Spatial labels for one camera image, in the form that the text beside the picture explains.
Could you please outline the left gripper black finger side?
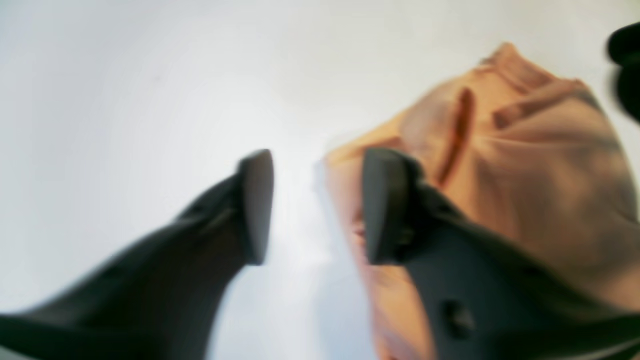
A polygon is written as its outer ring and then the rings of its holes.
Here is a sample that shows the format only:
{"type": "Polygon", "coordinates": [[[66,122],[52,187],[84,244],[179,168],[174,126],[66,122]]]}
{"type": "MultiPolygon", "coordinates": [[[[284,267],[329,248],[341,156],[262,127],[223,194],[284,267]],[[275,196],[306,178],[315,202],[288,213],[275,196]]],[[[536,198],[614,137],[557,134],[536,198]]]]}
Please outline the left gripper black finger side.
{"type": "Polygon", "coordinates": [[[606,50],[617,66],[614,92],[624,111],[640,122],[640,23],[615,30],[608,38],[606,50]]]}
{"type": "Polygon", "coordinates": [[[639,314],[599,303],[466,219],[418,162],[365,151],[366,257],[400,265],[426,313],[439,360],[631,360],[639,314]]]}
{"type": "Polygon", "coordinates": [[[73,287],[2,314],[3,360],[203,360],[226,288],[265,262],[274,160],[235,173],[73,287]]]}

